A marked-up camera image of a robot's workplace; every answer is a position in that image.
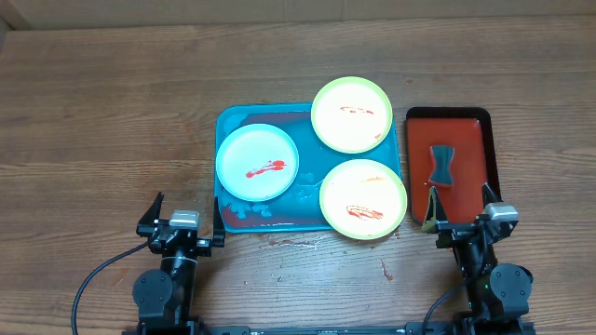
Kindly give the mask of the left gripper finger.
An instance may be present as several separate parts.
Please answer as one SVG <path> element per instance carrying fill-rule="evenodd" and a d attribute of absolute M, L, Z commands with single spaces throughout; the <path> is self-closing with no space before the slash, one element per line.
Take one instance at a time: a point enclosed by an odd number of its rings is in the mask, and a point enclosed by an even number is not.
<path fill-rule="evenodd" d="M 219 198 L 217 196 L 214 197 L 213 205 L 213 237 L 225 238 L 225 227 L 219 208 Z"/>
<path fill-rule="evenodd" d="M 164 195 L 158 192 L 153 204 L 145 211 L 142 217 L 138 221 L 139 226 L 152 226 L 155 220 L 160 218 L 160 210 Z"/>

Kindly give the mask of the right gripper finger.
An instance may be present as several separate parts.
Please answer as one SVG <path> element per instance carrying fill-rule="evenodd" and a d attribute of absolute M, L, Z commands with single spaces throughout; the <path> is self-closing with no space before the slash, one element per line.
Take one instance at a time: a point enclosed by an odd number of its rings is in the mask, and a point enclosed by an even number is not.
<path fill-rule="evenodd" d="M 448 219 L 440 202 L 438 189 L 436 186 L 431 186 L 429 188 L 428 208 L 422 225 L 422 231 L 424 233 L 438 233 L 447 223 Z"/>
<path fill-rule="evenodd" d="M 488 182 L 482 185 L 481 192 L 484 205 L 499 203 L 501 201 L 500 196 L 496 194 L 496 192 L 493 190 L 493 188 L 490 186 Z"/>

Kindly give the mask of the dark teal sponge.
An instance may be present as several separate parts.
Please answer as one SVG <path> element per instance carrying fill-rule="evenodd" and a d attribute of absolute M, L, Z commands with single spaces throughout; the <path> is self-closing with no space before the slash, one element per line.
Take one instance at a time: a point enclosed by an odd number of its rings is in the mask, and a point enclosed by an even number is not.
<path fill-rule="evenodd" d="M 429 181 L 446 187 L 454 184 L 454 177 L 451 172 L 451 165 L 454 160 L 454 147 L 438 144 L 430 147 L 432 171 Z"/>

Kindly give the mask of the light blue plate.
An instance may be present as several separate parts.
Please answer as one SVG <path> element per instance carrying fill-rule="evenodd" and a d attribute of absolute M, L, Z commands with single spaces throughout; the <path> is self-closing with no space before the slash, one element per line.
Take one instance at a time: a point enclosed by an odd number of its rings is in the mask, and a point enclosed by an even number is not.
<path fill-rule="evenodd" d="M 297 176 L 299 153 L 284 130 L 251 124 L 234 130 L 215 161 L 220 184 L 232 196 L 262 202 L 283 194 Z"/>

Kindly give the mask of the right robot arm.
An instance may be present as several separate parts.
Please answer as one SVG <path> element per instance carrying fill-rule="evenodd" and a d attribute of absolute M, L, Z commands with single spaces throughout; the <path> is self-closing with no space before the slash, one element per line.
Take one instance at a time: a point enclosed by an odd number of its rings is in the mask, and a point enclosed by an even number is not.
<path fill-rule="evenodd" d="M 471 223 L 451 223 L 435 186 L 429 189 L 422 231 L 436 234 L 437 248 L 453 251 L 463 282 L 440 296 L 423 319 L 422 334 L 534 334 L 534 325 L 522 322 L 529 313 L 534 277 L 523 266 L 499 263 L 494 244 L 510 237 L 519 212 L 500 200 L 489 184 L 482 185 L 484 209 Z M 450 323 L 432 326 L 435 310 L 459 291 L 465 291 L 469 310 Z"/>

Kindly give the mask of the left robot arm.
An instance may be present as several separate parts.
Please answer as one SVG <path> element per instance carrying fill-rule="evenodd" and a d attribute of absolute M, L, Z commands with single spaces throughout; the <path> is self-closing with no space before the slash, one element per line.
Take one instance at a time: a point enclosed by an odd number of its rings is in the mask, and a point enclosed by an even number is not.
<path fill-rule="evenodd" d="M 146 239 L 146 248 L 161 257 L 157 269 L 142 273 L 135 281 L 132 297 L 139 309 L 138 334 L 208 334 L 197 316 L 191 315 L 197 259 L 222 248 L 225 228 L 214 212 L 213 235 L 199 233 L 199 213 L 176 210 L 168 219 L 160 217 L 164 195 L 159 193 L 139 219 L 136 234 Z"/>

